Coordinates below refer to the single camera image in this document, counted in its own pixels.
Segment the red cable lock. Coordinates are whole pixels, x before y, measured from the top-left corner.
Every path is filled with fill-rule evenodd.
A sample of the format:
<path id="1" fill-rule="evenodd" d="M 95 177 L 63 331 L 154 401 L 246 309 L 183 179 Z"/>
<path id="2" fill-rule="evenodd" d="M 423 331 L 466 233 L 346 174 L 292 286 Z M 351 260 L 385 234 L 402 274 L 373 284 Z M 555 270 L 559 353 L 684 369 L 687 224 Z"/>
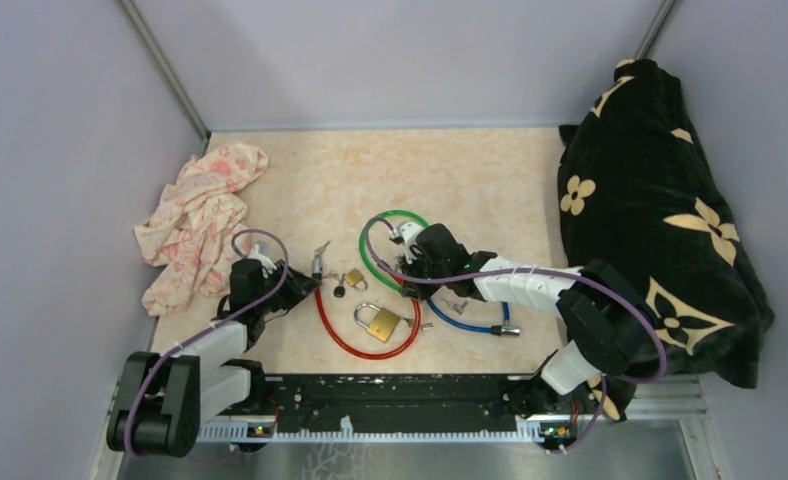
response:
<path id="1" fill-rule="evenodd" d="M 322 279 L 323 279 L 324 273 L 323 273 L 323 259 L 322 258 L 323 257 L 321 257 L 321 258 L 313 257 L 313 260 L 312 260 L 312 273 L 321 273 L 322 274 Z M 319 318 L 320 318 L 320 320 L 321 320 L 321 322 L 323 324 L 323 328 L 325 329 L 325 331 L 329 335 L 330 339 L 333 340 L 334 343 L 339 348 L 341 348 L 343 351 L 345 351 L 346 353 L 348 353 L 348 354 L 350 354 L 350 355 L 352 355 L 352 356 L 354 356 L 356 358 L 360 358 L 360 359 L 363 359 L 363 360 L 369 360 L 369 361 L 382 361 L 382 360 L 389 360 L 389 359 L 395 358 L 395 357 L 401 355 L 402 353 L 404 353 L 405 351 L 407 351 L 412 346 L 412 344 L 414 343 L 414 341 L 416 340 L 416 338 L 418 336 L 418 333 L 420 332 L 418 325 L 422 321 L 421 306 L 420 306 L 418 300 L 412 299 L 411 303 L 412 303 L 412 308 L 413 308 L 413 314 L 414 315 L 413 315 L 413 318 L 412 317 L 407 317 L 407 318 L 415 319 L 416 320 L 416 325 L 415 325 L 415 329 L 414 330 L 412 330 L 412 329 L 410 330 L 409 336 L 400 345 L 398 345 L 397 347 L 395 347 L 395 348 L 393 348 L 391 350 L 385 351 L 385 352 L 366 352 L 366 351 L 362 351 L 362 350 L 354 348 L 349 343 L 347 343 L 343 338 L 340 337 L 340 335 L 338 334 L 336 329 L 333 327 L 332 322 L 329 320 L 328 315 L 326 313 L 326 309 L 325 309 L 325 306 L 324 306 L 323 297 L 322 297 L 322 293 L 320 291 L 320 288 L 318 288 L 318 290 L 315 291 L 314 298 L 315 298 L 315 306 L 316 306 L 316 309 L 317 309 L 318 316 L 319 316 Z"/>

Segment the red lock key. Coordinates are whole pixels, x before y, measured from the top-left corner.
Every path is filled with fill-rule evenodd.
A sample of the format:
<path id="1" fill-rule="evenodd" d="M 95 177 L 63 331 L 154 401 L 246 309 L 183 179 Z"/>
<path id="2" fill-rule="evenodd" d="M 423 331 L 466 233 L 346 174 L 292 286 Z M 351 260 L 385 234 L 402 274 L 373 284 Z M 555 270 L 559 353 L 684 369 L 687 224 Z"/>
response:
<path id="1" fill-rule="evenodd" d="M 314 257 L 315 258 L 321 258 L 330 244 L 331 244 L 331 241 L 328 240 L 323 245 L 321 245 L 318 248 L 316 248 L 315 251 L 314 251 Z"/>

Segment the black-headed key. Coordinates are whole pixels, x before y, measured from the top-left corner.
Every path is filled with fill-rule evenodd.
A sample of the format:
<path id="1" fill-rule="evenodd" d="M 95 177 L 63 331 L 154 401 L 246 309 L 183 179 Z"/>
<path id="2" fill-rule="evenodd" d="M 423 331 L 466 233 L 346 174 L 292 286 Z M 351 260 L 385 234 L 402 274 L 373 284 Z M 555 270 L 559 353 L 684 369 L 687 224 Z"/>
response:
<path id="1" fill-rule="evenodd" d="M 346 294 L 346 287 L 344 281 L 341 280 L 333 289 L 333 296 L 335 298 L 343 298 Z"/>

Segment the small brass padlock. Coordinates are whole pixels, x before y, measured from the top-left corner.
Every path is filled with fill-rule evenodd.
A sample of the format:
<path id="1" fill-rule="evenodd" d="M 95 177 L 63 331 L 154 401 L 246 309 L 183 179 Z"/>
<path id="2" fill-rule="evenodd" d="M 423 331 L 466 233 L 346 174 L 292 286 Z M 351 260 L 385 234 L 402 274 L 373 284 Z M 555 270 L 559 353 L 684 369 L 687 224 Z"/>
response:
<path id="1" fill-rule="evenodd" d="M 366 292 L 369 286 L 364 274 L 357 268 L 348 271 L 344 275 L 344 280 L 356 292 Z"/>

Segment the green cable lock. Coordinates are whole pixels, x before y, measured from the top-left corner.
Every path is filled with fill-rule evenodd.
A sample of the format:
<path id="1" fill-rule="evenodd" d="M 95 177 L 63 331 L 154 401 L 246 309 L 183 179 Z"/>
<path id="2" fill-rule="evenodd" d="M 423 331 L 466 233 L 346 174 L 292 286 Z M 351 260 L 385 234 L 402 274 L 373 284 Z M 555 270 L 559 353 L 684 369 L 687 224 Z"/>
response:
<path id="1" fill-rule="evenodd" d="M 385 210 L 385 211 L 377 213 L 376 217 L 379 217 L 379 218 L 381 218 L 383 220 L 388 220 L 388 219 L 393 218 L 393 217 L 403 217 L 403 218 L 408 219 L 409 221 L 412 221 L 412 222 L 420 225 L 421 227 L 426 228 L 426 227 L 429 226 L 429 223 L 423 217 L 421 217 L 420 215 L 418 215 L 418 214 L 416 214 L 414 212 L 408 211 L 408 210 L 403 210 L 403 209 Z M 358 249 L 359 249 L 359 254 L 360 254 L 361 260 L 362 260 L 364 266 L 366 267 L 366 269 L 368 270 L 368 272 L 372 276 L 374 276 L 377 280 L 379 280 L 386 287 L 390 288 L 394 292 L 399 292 L 400 288 L 401 288 L 401 285 L 399 283 L 398 278 L 391 277 L 389 274 L 383 273 L 378 268 L 376 263 L 372 260 L 372 258 L 370 256 L 370 253 L 369 253 L 369 250 L 368 250 L 368 234 L 364 230 L 360 231 L 360 234 L 359 234 L 359 237 L 358 237 Z"/>

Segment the small key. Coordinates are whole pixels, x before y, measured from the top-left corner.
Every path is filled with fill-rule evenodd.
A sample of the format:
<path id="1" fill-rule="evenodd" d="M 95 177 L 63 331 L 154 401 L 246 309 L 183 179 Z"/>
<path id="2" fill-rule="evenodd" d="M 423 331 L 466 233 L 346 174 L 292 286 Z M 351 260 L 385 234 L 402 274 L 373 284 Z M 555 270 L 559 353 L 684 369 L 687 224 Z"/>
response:
<path id="1" fill-rule="evenodd" d="M 461 302 L 454 302 L 451 300 L 443 299 L 443 302 L 450 307 L 457 315 L 461 316 L 464 314 L 465 310 L 468 306 L 468 301 L 461 301 Z"/>

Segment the silver key bunch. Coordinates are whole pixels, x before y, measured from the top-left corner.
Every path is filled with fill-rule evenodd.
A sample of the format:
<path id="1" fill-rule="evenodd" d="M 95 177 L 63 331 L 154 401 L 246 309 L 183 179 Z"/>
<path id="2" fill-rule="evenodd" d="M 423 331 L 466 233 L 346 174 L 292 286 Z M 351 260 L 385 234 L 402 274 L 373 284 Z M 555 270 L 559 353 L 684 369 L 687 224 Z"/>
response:
<path id="1" fill-rule="evenodd" d="M 412 329 L 412 330 L 415 329 L 415 325 L 416 325 L 416 320 L 415 319 L 402 317 L 401 320 L 404 321 L 408 325 L 408 327 L 410 329 Z M 426 330 L 428 330 L 430 328 L 433 328 L 434 324 L 431 323 L 431 322 L 426 323 L 426 322 L 421 321 L 420 324 L 418 325 L 418 327 L 419 327 L 419 331 L 426 331 Z"/>

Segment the large brass padlock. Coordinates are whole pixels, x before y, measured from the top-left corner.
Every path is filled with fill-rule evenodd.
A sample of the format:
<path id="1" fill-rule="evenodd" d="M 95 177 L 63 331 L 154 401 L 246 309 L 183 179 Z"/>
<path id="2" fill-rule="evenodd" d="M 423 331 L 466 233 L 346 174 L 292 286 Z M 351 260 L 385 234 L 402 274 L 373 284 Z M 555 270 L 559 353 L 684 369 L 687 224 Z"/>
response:
<path id="1" fill-rule="evenodd" d="M 383 343 L 388 342 L 402 321 L 400 315 L 372 303 L 357 305 L 353 318 L 368 334 Z"/>

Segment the blue cable lock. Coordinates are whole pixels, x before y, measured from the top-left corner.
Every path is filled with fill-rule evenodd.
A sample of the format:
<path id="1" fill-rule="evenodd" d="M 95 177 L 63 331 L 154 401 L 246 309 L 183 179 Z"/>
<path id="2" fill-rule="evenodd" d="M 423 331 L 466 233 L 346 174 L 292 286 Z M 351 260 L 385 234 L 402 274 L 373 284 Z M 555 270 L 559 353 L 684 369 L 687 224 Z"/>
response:
<path id="1" fill-rule="evenodd" d="M 472 333 L 490 334 L 498 337 L 519 337 L 521 334 L 520 328 L 511 324 L 511 310 L 509 304 L 506 302 L 501 303 L 501 311 L 502 311 L 501 323 L 491 326 L 476 325 L 476 324 L 467 323 L 461 320 L 454 319 L 453 317 L 445 313 L 432 299 L 427 300 L 427 305 L 429 306 L 430 310 L 439 319 L 443 320 L 448 325 L 460 330 L 464 330 Z"/>

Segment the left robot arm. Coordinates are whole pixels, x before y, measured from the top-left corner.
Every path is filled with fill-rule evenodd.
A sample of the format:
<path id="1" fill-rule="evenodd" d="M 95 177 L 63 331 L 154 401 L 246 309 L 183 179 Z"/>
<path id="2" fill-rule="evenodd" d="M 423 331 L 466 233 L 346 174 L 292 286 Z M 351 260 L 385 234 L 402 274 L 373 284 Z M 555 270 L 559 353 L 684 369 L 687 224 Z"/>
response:
<path id="1" fill-rule="evenodd" d="M 322 284 L 284 261 L 242 259 L 208 326 L 167 352 L 137 351 L 124 364 L 106 430 L 107 446 L 134 456 L 184 457 L 202 426 L 227 410 L 262 411 L 270 388 L 260 363 L 241 359 L 271 313 L 287 313 Z"/>

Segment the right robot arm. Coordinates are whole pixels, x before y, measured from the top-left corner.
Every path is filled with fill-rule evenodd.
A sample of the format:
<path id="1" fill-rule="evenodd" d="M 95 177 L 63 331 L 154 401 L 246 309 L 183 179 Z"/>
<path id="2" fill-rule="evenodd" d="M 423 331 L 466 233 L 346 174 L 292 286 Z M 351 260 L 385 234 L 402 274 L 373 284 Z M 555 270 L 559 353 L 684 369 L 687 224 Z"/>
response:
<path id="1" fill-rule="evenodd" d="M 446 287 L 462 298 L 532 307 L 564 323 L 568 342 L 545 360 L 533 385 L 534 401 L 546 412 L 560 411 L 581 383 L 627 374 L 652 342 L 652 315 L 641 296 L 604 261 L 556 269 L 469 252 L 440 223 L 406 221 L 390 239 L 403 249 L 397 268 L 407 296 L 428 299 Z"/>

